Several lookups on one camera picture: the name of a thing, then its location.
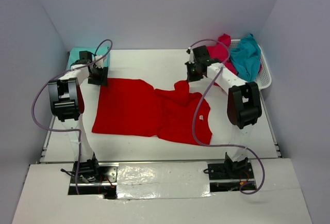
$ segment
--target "cable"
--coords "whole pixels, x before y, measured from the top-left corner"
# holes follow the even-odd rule
[[[111,39],[105,39],[105,40],[103,40],[103,41],[97,46],[97,48],[96,48],[96,50],[95,50],[95,52],[94,52],[94,54],[96,55],[96,53],[97,53],[98,49],[101,47],[101,45],[102,45],[103,43],[107,42],[107,41],[110,42],[111,45],[110,45],[108,51],[107,51],[107,52],[106,52],[101,58],[99,58],[99,59],[97,59],[97,60],[95,60],[95,61],[92,61],[92,62],[89,63],[89,64],[83,65],[83,66],[81,66],[81,67],[74,68],[74,69],[68,69],[68,70],[65,70],[65,71],[63,71],[63,72],[57,74],[56,76],[52,77],[49,81],[52,81],[52,80],[54,80],[54,79],[57,79],[58,77],[61,77],[61,76],[65,75],[66,73],[70,72],[70,71],[75,71],[75,70],[78,70],[78,69],[81,69],[81,68],[85,68],[85,67],[92,66],[92,65],[94,65],[95,63],[99,62],[100,60],[104,59],[104,58],[110,53],[110,51],[111,51],[111,49],[112,49],[113,42],[112,42]],[[80,158],[81,158],[81,144],[80,144],[80,141],[81,141],[81,130],[80,130],[80,129],[70,129],[70,130],[58,130],[58,129],[52,129],[52,128],[50,128],[50,127],[47,127],[47,126],[42,125],[42,124],[39,123],[38,120],[36,119],[35,107],[36,107],[37,100],[38,100],[40,94],[42,93],[42,91],[43,91],[43,90],[46,88],[46,86],[48,85],[48,82],[49,82],[49,81],[47,81],[47,83],[45,83],[45,84],[41,87],[41,89],[38,91],[38,93],[37,93],[35,99],[33,100],[32,107],[31,107],[31,115],[32,115],[32,119],[33,119],[33,121],[35,122],[35,124],[36,124],[38,127],[42,128],[42,129],[44,129],[44,130],[47,130],[47,131],[53,131],[53,132],[78,132],[79,154],[78,154],[78,162],[77,162],[77,168],[76,168],[76,173],[75,173],[75,181],[76,181],[75,184],[76,184],[76,191],[77,191],[77,194],[79,195],[79,190],[78,190],[78,172],[79,172],[79,164],[80,164]]]
[[[247,181],[250,179],[250,175],[246,172],[246,171],[243,171],[246,175],[247,175]]]
[[[209,144],[202,143],[202,142],[199,141],[198,138],[196,137],[196,133],[195,133],[195,123],[196,123],[196,118],[197,118],[198,110],[200,109],[200,106],[201,106],[201,104],[202,104],[202,101],[204,100],[204,98],[205,98],[207,92],[210,90],[210,88],[211,88],[211,87],[213,86],[213,84],[216,82],[217,78],[218,78],[219,75],[222,73],[222,70],[223,70],[223,67],[224,67],[225,63],[226,63],[226,62],[229,60],[229,58],[230,58],[230,51],[229,51],[229,49],[227,48],[227,46],[226,46],[225,44],[223,44],[222,42],[219,42],[219,41],[214,40],[214,39],[203,39],[203,40],[199,40],[199,41],[193,43],[193,44],[188,48],[188,50],[191,50],[191,48],[192,48],[194,45],[196,45],[197,43],[203,42],[203,41],[213,41],[213,42],[217,42],[217,43],[223,45],[223,46],[227,49],[227,51],[228,51],[228,56],[227,56],[227,58],[222,62],[223,66],[221,67],[221,69],[219,70],[219,72],[216,74],[216,76],[214,77],[214,79],[211,81],[211,83],[209,84],[209,86],[206,88],[205,92],[203,93],[203,95],[202,95],[202,97],[201,97],[201,99],[200,99],[200,101],[199,101],[199,103],[198,103],[198,105],[197,105],[197,107],[196,107],[196,110],[195,110],[195,113],[194,113],[194,117],[193,117],[193,119],[192,119],[192,135],[193,135],[195,141],[196,141],[199,145],[201,145],[201,146],[205,146],[205,147],[213,147],[213,148],[215,148],[215,147],[217,147],[217,148],[223,148],[223,147],[234,147],[234,148],[242,148],[242,149],[246,149],[246,150],[250,151],[250,152],[253,154],[253,156],[256,157],[256,159],[258,160],[258,162],[259,162],[259,164],[260,164],[260,166],[261,166],[261,170],[262,170],[262,179],[261,179],[261,183],[260,183],[259,187],[256,188],[255,191],[253,191],[253,192],[244,192],[244,191],[242,190],[242,188],[243,188],[244,186],[246,186],[246,185],[248,185],[248,184],[253,184],[253,182],[247,182],[247,183],[241,185],[241,186],[239,187],[239,191],[240,191],[241,193],[245,194],[245,195],[252,195],[252,194],[257,193],[257,192],[262,188],[262,186],[263,186],[263,184],[264,184],[264,182],[265,182],[265,168],[263,167],[262,161],[261,161],[261,159],[258,157],[258,155],[257,155],[252,149],[250,149],[250,148],[248,148],[248,147],[245,147],[245,146],[242,146],[242,145],[236,145],[236,144],[209,145]]]
[[[106,180],[108,180],[108,182],[110,183],[110,185],[111,185],[111,188],[114,188],[114,186],[113,186],[112,182],[111,182],[111,181],[108,179],[108,177],[107,177],[107,176],[105,176],[105,175],[104,175],[104,177],[105,177],[105,179],[106,179]]]
[[[100,175],[100,185],[98,186],[98,193],[101,194],[100,188],[101,188],[101,184],[102,184],[102,175]]]
[[[63,168],[60,170],[61,172],[64,172],[65,174],[69,175],[69,176],[73,176],[73,173],[71,171],[67,171],[67,170],[64,170]]]

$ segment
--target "pink cloth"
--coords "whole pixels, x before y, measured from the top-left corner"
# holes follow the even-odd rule
[[[225,44],[227,47],[230,46],[230,43],[232,42],[231,38],[227,34],[223,34],[218,38],[219,42],[222,42]],[[223,45],[217,43],[215,46],[208,46],[207,47],[208,53],[210,54],[211,58],[217,58],[221,62],[223,62],[227,56],[228,56],[228,51],[226,48],[223,47]],[[230,61],[230,59],[225,63],[225,66],[235,75],[237,75],[237,71]]]

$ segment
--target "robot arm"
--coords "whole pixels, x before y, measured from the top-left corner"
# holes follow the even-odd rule
[[[81,157],[79,174],[84,178],[98,175],[98,162],[91,149],[83,125],[85,110],[80,84],[88,79],[89,84],[107,85],[108,68],[103,67],[103,60],[90,67],[83,67],[92,62],[92,53],[83,51],[79,53],[79,60],[71,65],[71,71],[59,79],[49,81],[49,99],[54,116],[62,122],[65,129],[81,130]],[[68,137],[74,152],[75,168],[78,162],[78,132],[68,132]]]
[[[233,144],[247,146],[253,125],[261,116],[261,103],[258,85],[246,82],[224,67],[218,59],[210,58],[206,46],[199,46],[187,51],[190,53],[187,66],[187,81],[199,81],[203,77],[214,79],[219,71],[222,73],[216,83],[228,95],[227,116],[233,125]],[[242,168],[248,159],[246,150],[230,148],[226,159],[231,161],[232,170]]]

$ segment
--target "red wire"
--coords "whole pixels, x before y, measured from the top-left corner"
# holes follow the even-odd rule
[[[101,194],[100,192],[101,184],[102,184],[102,175],[100,175],[100,185],[98,186],[98,190],[97,190],[99,194]]]
[[[111,188],[114,188],[113,184],[112,184],[111,181],[108,179],[108,177],[107,177],[107,176],[104,176],[104,177],[105,177],[105,179],[108,180],[108,182],[110,183]]]
[[[246,171],[243,171],[246,175],[247,175],[247,181],[249,181],[249,179],[250,179],[250,175],[246,172]]]

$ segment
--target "black wire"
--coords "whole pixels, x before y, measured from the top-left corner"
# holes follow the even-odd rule
[[[64,170],[63,168],[61,169],[61,172],[64,172],[64,173],[66,173],[67,175],[69,175],[71,177],[73,177],[75,175],[75,174],[73,174],[73,172]]]
[[[228,173],[226,173],[226,172],[223,172],[223,171],[217,171],[217,172],[212,172],[212,170],[211,170],[211,172],[209,172],[208,171],[208,168],[207,169],[205,169],[204,171],[203,171],[205,174],[210,174],[210,173],[213,173],[213,174],[217,174],[217,175],[220,175],[220,176],[225,176],[225,175],[228,175]]]

